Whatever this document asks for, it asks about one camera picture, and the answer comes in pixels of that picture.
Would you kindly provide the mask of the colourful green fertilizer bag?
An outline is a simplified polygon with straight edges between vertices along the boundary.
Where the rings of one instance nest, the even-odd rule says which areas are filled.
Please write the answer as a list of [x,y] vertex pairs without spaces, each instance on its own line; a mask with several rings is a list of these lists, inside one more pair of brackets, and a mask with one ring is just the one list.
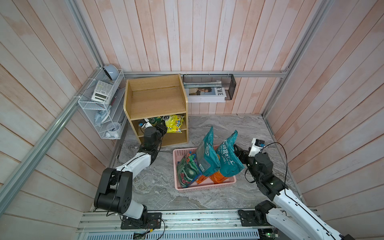
[[178,183],[183,189],[188,188],[202,175],[196,154],[193,154],[191,151],[186,153],[177,163],[176,170]]

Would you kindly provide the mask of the teal orange fertilizer bag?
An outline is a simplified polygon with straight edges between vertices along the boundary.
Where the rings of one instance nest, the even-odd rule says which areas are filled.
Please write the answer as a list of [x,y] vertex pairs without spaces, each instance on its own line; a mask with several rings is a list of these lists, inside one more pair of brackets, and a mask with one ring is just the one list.
[[235,131],[230,137],[224,140],[216,149],[221,167],[210,176],[214,184],[221,184],[228,178],[240,173],[245,167],[235,154],[234,145],[238,137],[238,131]]

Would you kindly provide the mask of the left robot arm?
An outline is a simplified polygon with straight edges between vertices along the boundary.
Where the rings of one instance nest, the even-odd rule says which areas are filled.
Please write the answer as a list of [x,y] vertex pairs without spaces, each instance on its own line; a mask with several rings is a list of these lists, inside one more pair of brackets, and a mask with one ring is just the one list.
[[134,220],[146,220],[146,206],[137,203],[132,197],[133,180],[155,161],[167,130],[164,121],[160,121],[155,126],[149,122],[146,123],[144,142],[141,143],[137,154],[121,166],[106,168],[103,171],[94,198],[95,208]]

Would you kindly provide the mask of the large teal fertilizer bag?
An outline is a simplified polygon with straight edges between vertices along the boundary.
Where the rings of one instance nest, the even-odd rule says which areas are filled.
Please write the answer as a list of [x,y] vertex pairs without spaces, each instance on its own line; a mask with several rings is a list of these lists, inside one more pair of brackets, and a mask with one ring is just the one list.
[[210,177],[221,167],[221,163],[214,149],[213,143],[214,129],[211,127],[209,132],[206,134],[196,149],[197,163],[200,170],[202,171],[203,176],[205,177]]

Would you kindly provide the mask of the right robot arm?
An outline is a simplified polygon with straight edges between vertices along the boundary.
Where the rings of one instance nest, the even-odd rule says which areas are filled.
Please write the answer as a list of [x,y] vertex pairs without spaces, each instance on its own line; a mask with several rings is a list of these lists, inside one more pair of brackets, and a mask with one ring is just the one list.
[[245,151],[235,146],[235,154],[246,165],[261,193],[268,197],[255,206],[254,221],[269,224],[292,240],[353,240],[326,224],[295,196],[273,173],[267,153]]

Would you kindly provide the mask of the yellow green fertilizer bag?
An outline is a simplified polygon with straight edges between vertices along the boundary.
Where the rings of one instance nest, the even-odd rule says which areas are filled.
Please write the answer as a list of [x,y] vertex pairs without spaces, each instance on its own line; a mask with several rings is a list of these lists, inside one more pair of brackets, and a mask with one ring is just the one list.
[[181,126],[184,121],[184,115],[169,115],[163,117],[166,127],[167,133],[181,133]]

